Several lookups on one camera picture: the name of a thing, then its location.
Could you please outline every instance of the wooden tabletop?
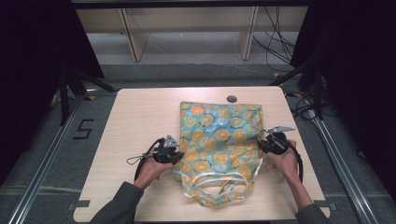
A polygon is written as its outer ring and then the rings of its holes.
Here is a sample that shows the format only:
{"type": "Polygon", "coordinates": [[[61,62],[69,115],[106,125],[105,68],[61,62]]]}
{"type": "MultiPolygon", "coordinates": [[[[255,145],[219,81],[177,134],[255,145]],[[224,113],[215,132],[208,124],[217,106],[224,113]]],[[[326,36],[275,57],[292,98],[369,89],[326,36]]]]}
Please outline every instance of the wooden tabletop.
{"type": "MultiPolygon", "coordinates": [[[[133,183],[137,165],[126,160],[146,152],[158,138],[171,134],[180,138],[180,102],[193,101],[228,104],[227,96],[237,97],[237,104],[262,105],[263,127],[296,127],[289,106],[279,87],[212,87],[127,89],[118,93],[101,142],[92,162],[80,201],[89,207],[76,208],[74,219],[87,222],[108,203],[123,181],[133,183]]],[[[304,143],[298,132],[286,136],[297,142],[304,162],[304,185],[313,200],[324,201],[322,190],[304,143]]],[[[322,208],[330,215],[328,208],[322,208]]],[[[244,201],[218,209],[201,207],[183,195],[183,189],[165,172],[146,190],[136,209],[135,221],[223,221],[295,219],[297,207],[281,173],[264,158],[253,193],[244,201]]]]}

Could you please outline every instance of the patterned plastic bag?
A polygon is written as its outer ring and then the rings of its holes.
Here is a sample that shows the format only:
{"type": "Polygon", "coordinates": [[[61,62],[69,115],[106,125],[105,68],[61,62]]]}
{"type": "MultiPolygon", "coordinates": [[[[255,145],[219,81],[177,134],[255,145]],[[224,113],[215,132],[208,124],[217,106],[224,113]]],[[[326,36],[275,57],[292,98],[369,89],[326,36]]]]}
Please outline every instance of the patterned plastic bag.
{"type": "Polygon", "coordinates": [[[182,102],[180,109],[185,155],[173,174],[185,196],[218,207],[250,195],[262,165],[262,107],[182,102]]]}

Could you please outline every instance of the hand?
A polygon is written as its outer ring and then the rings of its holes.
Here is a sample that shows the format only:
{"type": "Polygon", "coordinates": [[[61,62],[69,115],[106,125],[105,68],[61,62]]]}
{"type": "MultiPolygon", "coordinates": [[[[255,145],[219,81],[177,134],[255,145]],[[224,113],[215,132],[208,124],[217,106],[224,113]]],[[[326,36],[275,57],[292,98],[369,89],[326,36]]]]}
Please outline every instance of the hand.
{"type": "Polygon", "coordinates": [[[140,170],[139,177],[134,182],[134,185],[138,188],[145,189],[155,179],[160,179],[160,175],[169,169],[172,169],[172,163],[159,163],[152,157],[146,159],[143,163],[142,169],[140,170]]]}
{"type": "MultiPolygon", "coordinates": [[[[289,142],[296,147],[297,143],[293,140],[289,142]]],[[[267,156],[274,162],[274,165],[282,173],[285,179],[290,179],[293,177],[298,177],[297,170],[297,157],[291,148],[288,148],[285,153],[281,155],[276,155],[272,152],[268,152],[267,156]]]]}

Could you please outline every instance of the black curtain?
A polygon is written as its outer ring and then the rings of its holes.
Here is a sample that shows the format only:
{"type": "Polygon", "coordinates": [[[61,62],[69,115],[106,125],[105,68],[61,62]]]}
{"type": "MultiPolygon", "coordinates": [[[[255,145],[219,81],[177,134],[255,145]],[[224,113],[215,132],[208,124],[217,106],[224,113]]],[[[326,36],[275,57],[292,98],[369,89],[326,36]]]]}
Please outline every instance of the black curtain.
{"type": "MultiPolygon", "coordinates": [[[[346,2],[319,68],[341,119],[396,202],[396,3],[346,2]]],[[[307,60],[318,43],[326,10],[308,10],[293,65],[307,60]]]]}
{"type": "Polygon", "coordinates": [[[3,88],[0,183],[29,148],[37,126],[49,110],[50,100],[59,89],[61,72],[73,67],[93,77],[104,77],[77,12],[69,1],[53,3],[38,4],[33,0],[0,3],[3,88]]]}

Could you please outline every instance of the person's left hand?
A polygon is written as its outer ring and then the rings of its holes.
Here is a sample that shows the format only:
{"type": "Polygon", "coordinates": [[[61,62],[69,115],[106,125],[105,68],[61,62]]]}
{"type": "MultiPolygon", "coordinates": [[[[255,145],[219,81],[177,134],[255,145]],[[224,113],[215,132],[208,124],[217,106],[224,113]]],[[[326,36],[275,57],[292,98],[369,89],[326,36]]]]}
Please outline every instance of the person's left hand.
{"type": "Polygon", "coordinates": [[[155,179],[160,179],[160,175],[169,169],[172,169],[172,163],[160,163],[155,161],[152,157],[146,159],[140,170],[139,177],[134,182],[138,188],[145,189],[155,179]]]}

